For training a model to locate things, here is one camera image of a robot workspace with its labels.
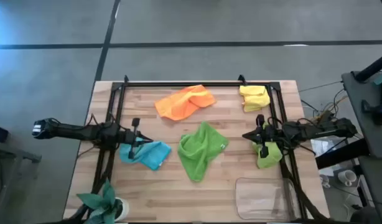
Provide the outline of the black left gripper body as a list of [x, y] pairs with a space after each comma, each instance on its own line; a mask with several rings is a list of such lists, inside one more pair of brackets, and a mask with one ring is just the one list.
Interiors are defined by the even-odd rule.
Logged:
[[128, 152], [128, 158], [134, 159], [135, 148], [138, 147], [137, 137], [139, 134], [138, 127], [140, 123], [140, 118], [133, 118], [131, 126], [133, 130], [125, 129], [121, 132], [121, 143], [129, 144], [130, 150]]

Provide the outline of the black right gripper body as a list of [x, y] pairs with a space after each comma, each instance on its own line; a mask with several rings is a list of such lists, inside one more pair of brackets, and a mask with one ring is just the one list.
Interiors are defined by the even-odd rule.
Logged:
[[274, 149], [273, 142], [271, 141], [272, 126], [265, 120], [263, 114], [257, 116], [256, 124], [258, 127], [258, 156], [259, 158], [267, 158]]

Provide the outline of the blue microfiber towel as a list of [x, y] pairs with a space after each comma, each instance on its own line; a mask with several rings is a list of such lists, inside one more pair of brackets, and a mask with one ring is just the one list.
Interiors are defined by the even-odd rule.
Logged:
[[119, 158], [127, 164], [141, 163], [150, 170], [158, 170], [162, 163], [166, 160], [172, 149], [166, 143], [154, 141], [141, 144], [133, 148], [134, 158], [129, 158], [131, 145], [121, 144], [119, 147]]

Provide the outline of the lime green microfiber towel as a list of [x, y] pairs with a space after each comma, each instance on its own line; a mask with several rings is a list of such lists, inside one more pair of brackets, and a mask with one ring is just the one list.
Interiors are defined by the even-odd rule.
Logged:
[[272, 138], [265, 141], [266, 153], [263, 152], [263, 145], [252, 143], [252, 149], [257, 154], [256, 165], [259, 169], [275, 166], [282, 159], [282, 152]]

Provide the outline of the yellow microfiber towel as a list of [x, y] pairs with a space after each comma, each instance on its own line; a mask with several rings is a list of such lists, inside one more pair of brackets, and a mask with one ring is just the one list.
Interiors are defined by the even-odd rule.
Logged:
[[244, 112], [261, 110], [270, 104], [270, 97], [265, 86], [240, 86], [239, 93], [244, 98]]

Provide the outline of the orange microfiber towel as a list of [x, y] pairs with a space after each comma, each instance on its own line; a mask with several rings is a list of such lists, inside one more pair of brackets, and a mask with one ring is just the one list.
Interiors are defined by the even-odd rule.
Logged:
[[216, 103], [214, 96], [203, 85], [188, 86], [154, 103], [160, 117], [179, 121], [200, 108]]

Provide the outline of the dark green microfiber towel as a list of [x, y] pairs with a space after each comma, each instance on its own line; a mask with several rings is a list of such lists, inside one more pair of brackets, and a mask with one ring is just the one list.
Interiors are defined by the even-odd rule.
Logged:
[[207, 122], [202, 122], [196, 132], [184, 134], [177, 153], [193, 182], [201, 182], [212, 160], [222, 153], [229, 141]]

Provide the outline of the clear plastic container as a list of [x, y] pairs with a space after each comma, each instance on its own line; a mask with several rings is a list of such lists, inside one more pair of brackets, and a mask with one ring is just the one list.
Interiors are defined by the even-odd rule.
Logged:
[[235, 182], [235, 206], [242, 220], [286, 222], [301, 217], [289, 179], [239, 178]]

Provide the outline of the potted green plant white pot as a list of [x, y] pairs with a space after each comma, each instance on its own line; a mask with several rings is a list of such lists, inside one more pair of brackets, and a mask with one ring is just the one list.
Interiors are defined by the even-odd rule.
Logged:
[[77, 194], [77, 197], [92, 209], [85, 224], [115, 224], [124, 220], [129, 213], [128, 202], [116, 196], [108, 179], [103, 184], [101, 194], [84, 193]]

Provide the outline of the black desk crossbar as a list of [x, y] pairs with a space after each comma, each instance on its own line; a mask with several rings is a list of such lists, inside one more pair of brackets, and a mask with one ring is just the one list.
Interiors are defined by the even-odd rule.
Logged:
[[334, 166], [360, 156], [369, 156], [368, 145], [364, 139], [354, 141], [331, 152], [325, 152], [315, 158], [318, 169]]

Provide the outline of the white mug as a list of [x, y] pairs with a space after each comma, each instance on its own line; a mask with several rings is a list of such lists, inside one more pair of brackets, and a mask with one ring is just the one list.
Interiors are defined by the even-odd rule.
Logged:
[[351, 187], [357, 181], [357, 175], [352, 170], [343, 170], [337, 174], [337, 177], [347, 187]]

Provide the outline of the black pole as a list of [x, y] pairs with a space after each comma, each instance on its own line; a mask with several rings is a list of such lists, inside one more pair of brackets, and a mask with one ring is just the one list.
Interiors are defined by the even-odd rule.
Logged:
[[374, 61], [371, 65], [364, 68], [362, 71], [354, 74], [354, 79], [358, 82], [364, 82], [382, 69], [382, 57]]

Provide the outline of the dark grey cart frame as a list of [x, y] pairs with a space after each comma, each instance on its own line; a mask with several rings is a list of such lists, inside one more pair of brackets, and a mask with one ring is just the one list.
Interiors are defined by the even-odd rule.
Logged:
[[5, 206], [10, 194], [15, 176], [24, 159], [39, 163], [42, 156], [11, 147], [0, 142], [0, 212]]

